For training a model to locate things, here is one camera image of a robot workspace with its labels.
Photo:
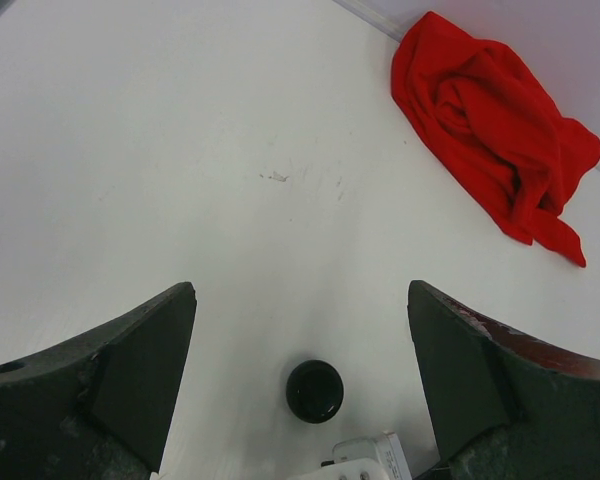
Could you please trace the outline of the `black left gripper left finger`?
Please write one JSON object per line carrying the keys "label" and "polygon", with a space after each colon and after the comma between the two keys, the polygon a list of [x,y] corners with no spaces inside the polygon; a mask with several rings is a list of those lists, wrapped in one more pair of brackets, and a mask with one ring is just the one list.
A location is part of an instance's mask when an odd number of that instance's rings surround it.
{"label": "black left gripper left finger", "polygon": [[0,479],[148,479],[160,469],[197,300],[178,283],[0,365]]}

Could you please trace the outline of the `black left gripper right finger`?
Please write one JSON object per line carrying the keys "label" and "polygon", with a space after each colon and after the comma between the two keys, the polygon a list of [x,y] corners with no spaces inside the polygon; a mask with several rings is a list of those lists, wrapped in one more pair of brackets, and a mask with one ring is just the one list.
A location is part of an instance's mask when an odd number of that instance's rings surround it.
{"label": "black left gripper right finger", "polygon": [[424,479],[600,479],[600,360],[422,280],[408,320],[439,461]]}

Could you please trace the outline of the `white arm base bracket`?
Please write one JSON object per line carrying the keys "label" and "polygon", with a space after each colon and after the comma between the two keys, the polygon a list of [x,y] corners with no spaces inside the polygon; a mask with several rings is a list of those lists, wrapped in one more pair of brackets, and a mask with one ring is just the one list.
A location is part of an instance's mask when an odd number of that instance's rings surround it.
{"label": "white arm base bracket", "polygon": [[395,432],[336,444],[332,459],[292,480],[411,480],[404,450]]}

